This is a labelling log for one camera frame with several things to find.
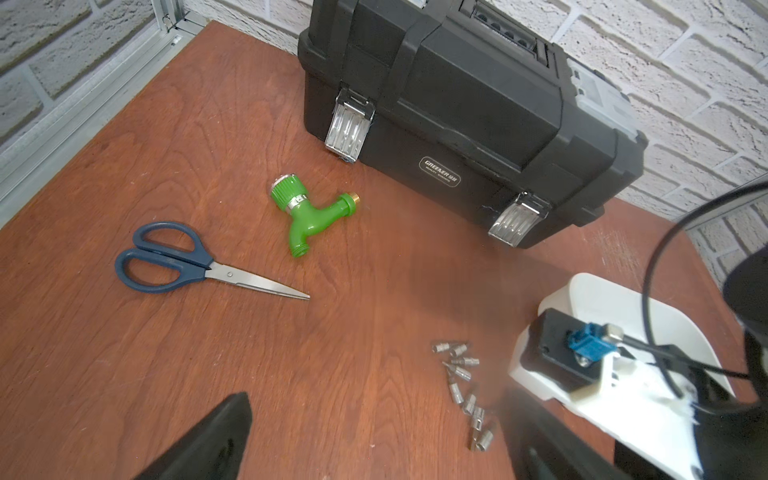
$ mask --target brand logo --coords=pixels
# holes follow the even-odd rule
[[[462,181],[462,178],[458,174],[449,170],[445,165],[439,164],[432,157],[424,157],[422,161],[419,162],[419,168],[449,187],[455,187]]]

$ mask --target scissors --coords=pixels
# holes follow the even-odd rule
[[[179,230],[188,235],[194,243],[194,250],[184,252],[144,239],[147,233],[166,228]],[[214,258],[205,250],[203,242],[200,241],[197,233],[183,223],[153,222],[139,227],[136,233],[134,233],[134,245],[136,248],[130,248],[118,255],[118,258],[114,261],[114,269],[118,274],[118,278],[123,283],[139,292],[166,293],[188,283],[201,282],[206,278],[213,278],[222,282],[232,283],[233,285],[244,286],[245,288],[251,288],[260,292],[288,296],[290,298],[308,300],[310,297],[306,293],[301,293],[299,290],[294,290],[282,283],[273,282],[263,276],[214,262]],[[131,259],[143,260],[144,262],[171,268],[179,273],[179,277],[173,282],[165,283],[164,285],[143,285],[132,280],[125,273],[125,265]]]

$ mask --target brick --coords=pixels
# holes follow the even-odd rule
[[[727,214],[725,221],[747,252],[755,253],[768,243],[768,227],[752,208],[742,207]]]
[[[0,73],[91,13],[88,0],[5,2],[0,6]]]
[[[691,243],[693,243],[696,250],[698,250],[699,256],[704,261],[707,270],[710,271],[710,275],[714,278],[715,283],[717,283],[718,286],[722,286],[725,281],[725,272],[723,272],[723,267],[721,267],[716,259],[713,258],[712,251],[707,246],[707,242],[704,241],[701,233],[697,230],[690,230],[686,233],[688,234]]]
[[[643,192],[648,192],[654,197],[662,197],[677,188],[677,184],[672,180],[649,170],[643,172],[643,176],[635,180],[632,186]]]
[[[634,113],[648,137],[664,142],[666,146],[707,167],[715,167],[736,153],[688,127],[674,114],[634,95],[631,97]]]
[[[763,222],[768,225],[768,195],[752,204],[752,208],[763,218]]]
[[[738,108],[768,124],[766,79],[715,51],[698,35],[685,40],[667,57],[667,63],[706,83]]]
[[[717,102],[690,120],[732,147],[745,151],[768,165],[768,130],[732,107]]]
[[[710,220],[697,230],[715,253],[731,251],[739,246],[736,237],[728,230],[721,218]]]
[[[114,2],[92,22],[43,51],[29,67],[55,98],[153,17],[152,4],[144,0]]]
[[[665,0],[689,23],[702,25],[707,37],[756,64],[768,51],[768,22],[744,0]]]
[[[310,26],[312,7],[297,0],[273,0],[270,2],[270,19],[288,27],[298,35]]]
[[[35,117],[43,104],[20,73],[0,80],[0,144]]]
[[[632,88],[680,116],[692,113],[707,100],[702,91],[674,77],[663,65],[638,56],[595,28],[585,21],[576,22],[558,43],[567,53],[599,70],[624,90]]]
[[[560,2],[534,0],[490,0],[491,5],[535,31],[544,38],[552,38],[568,17],[570,8]]]
[[[208,0],[184,0],[184,6],[206,18],[221,22],[296,55],[296,50],[299,46],[299,39],[297,37],[269,25],[263,19],[235,5],[224,5],[219,2],[209,2]]]
[[[758,178],[760,175],[768,173],[768,170],[745,157],[734,158],[722,167],[715,169],[715,171],[736,185],[743,185]]]
[[[282,2],[283,0],[275,0],[275,3]],[[239,10],[244,15],[248,15],[250,17],[253,17],[254,15],[257,18],[263,18],[266,19],[269,17],[269,13],[266,10],[266,0],[219,0],[225,8],[231,7],[236,10]]]
[[[578,0],[585,13],[657,57],[685,31],[680,21],[670,22],[636,0]]]
[[[658,145],[652,145],[646,149],[645,166],[670,180],[689,187],[708,200],[737,187],[736,184],[726,182],[686,158]]]
[[[664,201],[669,202],[686,212],[690,212],[694,208],[704,205],[707,202],[707,200],[702,198],[699,194],[696,194],[687,188],[681,188],[672,194],[667,195],[664,197]]]
[[[681,209],[666,204],[631,185],[619,192],[616,197],[668,220],[678,218],[685,213]]]
[[[739,266],[739,263],[742,263],[744,259],[746,259],[746,253],[744,253],[744,250],[739,249],[734,250],[733,252],[724,253],[717,258],[717,262],[723,267],[723,271],[727,276],[729,273],[733,272],[733,269]]]

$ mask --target blue scissors handle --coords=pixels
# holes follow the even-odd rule
[[[164,285],[144,285],[143,283],[133,280],[127,273],[125,273],[126,263],[132,259],[143,260],[144,262],[171,268],[179,273],[179,277],[173,282],[165,283]],[[187,285],[188,283],[205,280],[206,268],[183,262],[173,257],[166,257],[159,253],[147,252],[146,250],[139,250],[138,248],[130,248],[118,255],[118,258],[114,262],[114,270],[117,272],[118,278],[134,290],[138,290],[142,293],[166,293],[175,290],[180,286]]]
[[[161,229],[179,230],[185,233],[192,239],[194,250],[184,252],[144,239],[147,233]],[[203,242],[200,241],[197,233],[183,223],[148,223],[136,230],[136,233],[134,233],[134,244],[137,248],[125,250],[118,255],[114,262],[114,270],[123,283],[143,293],[166,293],[188,283],[205,280],[205,272],[208,270],[209,265],[214,262],[214,258],[205,250]],[[144,285],[131,279],[125,271],[128,261],[132,259],[143,260],[144,262],[176,270],[179,273],[179,277],[173,282],[165,283],[164,285]]]
[[[149,240],[144,239],[144,236],[147,233],[150,233],[151,231],[154,231],[154,230],[163,230],[163,229],[179,230],[181,233],[185,233],[186,235],[188,235],[189,238],[191,238],[192,242],[194,243],[194,250],[192,250],[191,252],[184,252],[172,247],[166,247],[165,245],[160,245],[159,243],[150,242]],[[195,233],[194,230],[189,228],[187,225],[184,225],[183,223],[178,223],[178,222],[147,223],[146,225],[139,227],[138,230],[136,230],[136,233],[134,233],[134,245],[136,245],[136,248],[139,248],[141,250],[159,253],[160,255],[165,255],[166,257],[175,258],[176,260],[192,263],[193,265],[202,266],[205,268],[208,268],[208,266],[214,262],[214,258],[207,251],[205,251],[205,247],[203,247],[203,242],[200,241],[200,237],[197,235],[197,233]]]

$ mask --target scissor blade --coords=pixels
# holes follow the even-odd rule
[[[213,262],[210,265],[210,270],[206,270],[205,277],[232,283],[233,285],[244,286],[245,288],[258,290],[264,293],[274,293],[275,295],[288,296],[290,298],[301,300],[308,300],[310,298],[306,293],[292,289],[282,283],[272,281],[245,270],[240,270],[233,266],[222,265],[221,263]]]

